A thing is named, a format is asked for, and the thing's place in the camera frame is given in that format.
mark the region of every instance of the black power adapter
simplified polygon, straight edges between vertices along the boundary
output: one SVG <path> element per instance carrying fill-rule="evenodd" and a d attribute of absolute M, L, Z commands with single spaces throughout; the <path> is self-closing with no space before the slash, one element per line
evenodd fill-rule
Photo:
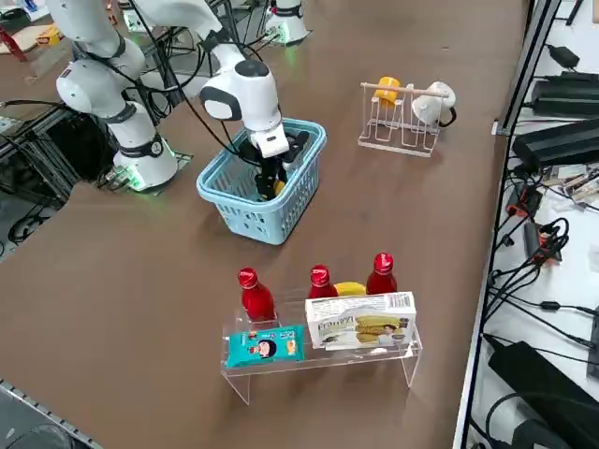
<path fill-rule="evenodd" d="M 580 58 L 573 54 L 567 47 L 553 47 L 549 44 L 546 45 L 549 49 L 549 56 L 563 68 L 574 69 L 574 67 L 578 65 Z"/>

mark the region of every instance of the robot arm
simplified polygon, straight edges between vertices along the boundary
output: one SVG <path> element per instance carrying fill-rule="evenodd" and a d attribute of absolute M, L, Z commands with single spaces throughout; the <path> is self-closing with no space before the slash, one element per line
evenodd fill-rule
<path fill-rule="evenodd" d="M 264 158 L 289 150 L 274 76 L 266 64 L 246 60 L 204 0 L 137 0 L 136 4 L 153 23 L 194 30 L 204 51 L 216 56 L 220 69 L 199 93 L 213 118 L 242 120 Z"/>
<path fill-rule="evenodd" d="M 145 64 L 142 51 L 114 30 L 100 0 L 47 0 L 47 6 L 65 36 L 129 78 L 139 77 Z M 204 50 L 216 56 L 220 68 L 200 91 L 213 118 L 242 120 L 263 158 L 288 152 L 274 77 L 264 63 L 246 60 L 204 0 L 137 0 L 136 6 L 155 24 L 195 31 Z M 172 178 L 177 163 L 145 108 L 123 100 L 127 85 L 125 78 L 90 59 L 71 63 L 57 80 L 70 107 L 106 121 L 120 146 L 115 165 L 134 172 L 134 189 L 143 190 Z"/>

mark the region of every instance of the food package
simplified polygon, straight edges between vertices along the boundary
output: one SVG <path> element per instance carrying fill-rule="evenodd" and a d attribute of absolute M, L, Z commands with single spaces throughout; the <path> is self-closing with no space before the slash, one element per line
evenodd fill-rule
<path fill-rule="evenodd" d="M 63 37 L 63 34 L 60 32 L 56 24 L 53 23 L 46 31 L 42 32 L 36 38 L 36 41 L 37 45 L 51 46 L 58 44 Z"/>
<path fill-rule="evenodd" d="M 306 300 L 315 349 L 396 346 L 412 340 L 416 307 L 411 292 Z"/>

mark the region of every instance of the red bottle cap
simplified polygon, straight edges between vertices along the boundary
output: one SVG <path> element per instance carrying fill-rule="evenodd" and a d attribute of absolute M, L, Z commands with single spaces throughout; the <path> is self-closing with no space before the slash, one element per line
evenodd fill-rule
<path fill-rule="evenodd" d="M 314 265 L 310 271 L 310 281 L 315 287 L 324 287 L 329 283 L 329 269 L 324 265 Z"/>
<path fill-rule="evenodd" d="M 258 284 L 258 275 L 253 268 L 242 268 L 240 274 L 237 275 L 240 281 L 240 286 L 243 288 L 254 288 Z"/>
<path fill-rule="evenodd" d="M 374 258 L 374 271 L 379 274 L 388 274 L 393 269 L 393 257 L 389 253 L 377 254 Z"/>

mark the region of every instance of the red bottle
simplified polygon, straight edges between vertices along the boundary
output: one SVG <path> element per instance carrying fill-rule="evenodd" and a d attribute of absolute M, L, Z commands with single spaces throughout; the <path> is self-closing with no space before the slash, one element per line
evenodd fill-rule
<path fill-rule="evenodd" d="M 276 319 L 270 290 L 259 282 L 256 272 L 251 268 L 244 268 L 237 277 L 243 289 L 241 304 L 243 304 L 250 321 L 260 322 Z"/>
<path fill-rule="evenodd" d="M 19 61 L 21 61 L 22 63 L 27 62 L 27 57 L 25 56 L 25 53 L 22 52 L 21 47 L 19 47 L 19 44 L 17 44 L 15 39 L 13 39 L 12 36 L 9 33 L 7 33 L 7 30 L 5 30 L 2 25 L 0 25 L 0 42 L 4 42 L 8 50 Z"/>
<path fill-rule="evenodd" d="M 337 297 L 339 294 L 335 287 L 330 284 L 329 269 L 324 265 L 315 265 L 310 272 L 310 287 L 309 299 L 315 297 Z"/>
<path fill-rule="evenodd" d="M 366 282 L 367 295 L 381 295 L 397 292 L 397 282 L 393 276 L 393 257 L 380 253 L 374 258 L 374 270 Z"/>

